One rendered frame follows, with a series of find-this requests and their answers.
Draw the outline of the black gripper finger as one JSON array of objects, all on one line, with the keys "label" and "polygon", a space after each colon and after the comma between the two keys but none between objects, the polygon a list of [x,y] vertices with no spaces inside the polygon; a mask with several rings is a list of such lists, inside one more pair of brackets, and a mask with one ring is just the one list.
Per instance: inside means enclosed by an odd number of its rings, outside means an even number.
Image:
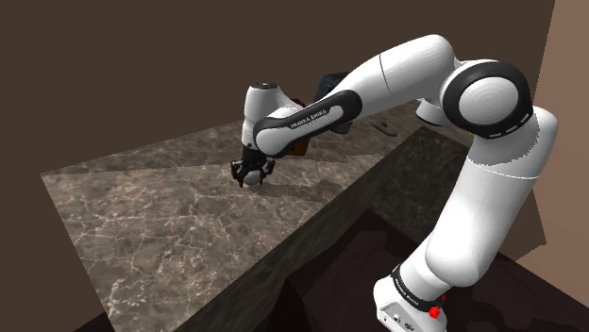
[{"label": "black gripper finger", "polygon": [[273,172],[275,165],[276,161],[273,158],[267,158],[265,164],[259,168],[260,185],[263,183],[264,179]]},{"label": "black gripper finger", "polygon": [[230,170],[232,177],[238,182],[241,188],[244,185],[244,178],[247,176],[247,169],[243,166],[241,160],[232,160],[230,162]]}]

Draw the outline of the flat grey disc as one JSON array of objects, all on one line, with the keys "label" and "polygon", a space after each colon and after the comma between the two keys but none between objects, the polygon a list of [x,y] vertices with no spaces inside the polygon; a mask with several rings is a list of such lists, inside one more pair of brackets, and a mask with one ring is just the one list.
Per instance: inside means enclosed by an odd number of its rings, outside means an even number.
[{"label": "flat grey disc", "polygon": [[386,122],[375,121],[372,123],[372,126],[386,136],[389,136],[389,137],[396,137],[397,136],[396,130],[390,124],[387,124]]}]

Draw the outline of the dark robot stand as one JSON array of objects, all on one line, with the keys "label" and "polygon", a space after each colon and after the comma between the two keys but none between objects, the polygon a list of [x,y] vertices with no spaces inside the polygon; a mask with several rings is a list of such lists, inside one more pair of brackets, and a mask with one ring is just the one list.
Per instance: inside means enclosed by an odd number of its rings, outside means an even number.
[{"label": "dark robot stand", "polygon": [[[375,282],[416,244],[366,210],[328,250],[290,274],[253,332],[388,332]],[[589,332],[589,307],[502,254],[469,288],[446,295],[448,332]]]}]

